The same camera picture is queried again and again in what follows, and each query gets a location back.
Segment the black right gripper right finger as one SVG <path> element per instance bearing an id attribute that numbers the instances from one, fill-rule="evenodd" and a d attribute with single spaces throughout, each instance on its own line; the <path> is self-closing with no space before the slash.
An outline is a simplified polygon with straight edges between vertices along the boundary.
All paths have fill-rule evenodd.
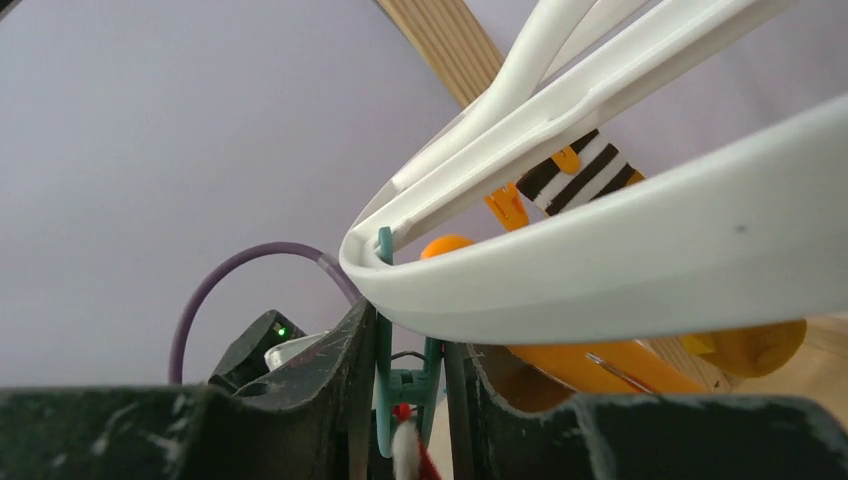
<path id="1" fill-rule="evenodd" d="M 792 396 L 574 393 L 506 349 L 445 348 L 458 479 L 843 479 L 847 435 Z"/>

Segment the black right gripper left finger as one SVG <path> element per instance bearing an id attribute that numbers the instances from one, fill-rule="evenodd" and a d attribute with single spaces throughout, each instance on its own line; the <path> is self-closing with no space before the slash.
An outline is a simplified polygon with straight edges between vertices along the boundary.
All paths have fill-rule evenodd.
<path id="1" fill-rule="evenodd" d="M 5 479 L 364 479 L 376 312 L 237 393 L 206 385 L 9 388 Z"/>

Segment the white round clip hanger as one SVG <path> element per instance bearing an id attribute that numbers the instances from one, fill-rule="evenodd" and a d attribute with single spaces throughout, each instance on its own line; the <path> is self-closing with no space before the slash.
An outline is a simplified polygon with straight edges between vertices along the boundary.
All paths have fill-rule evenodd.
<path id="1" fill-rule="evenodd" d="M 438 339 L 584 343 L 759 325 L 847 307 L 847 100 L 837 97 L 568 213 L 391 265 L 534 164 L 782 13 L 784 1 L 541 1 L 492 86 L 375 195 L 344 272 L 383 315 Z M 678 279 L 595 293 L 533 283 L 566 244 L 626 245 Z"/>

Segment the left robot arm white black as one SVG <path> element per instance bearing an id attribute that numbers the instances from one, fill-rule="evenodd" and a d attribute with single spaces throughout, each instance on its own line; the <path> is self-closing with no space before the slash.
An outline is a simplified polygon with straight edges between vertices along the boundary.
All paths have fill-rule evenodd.
<path id="1" fill-rule="evenodd" d="M 329 333 L 325 330 L 306 334 L 279 311 L 269 310 L 230 344 L 209 377 L 208 384 L 240 397 L 264 394 L 269 387 L 263 377 Z"/>

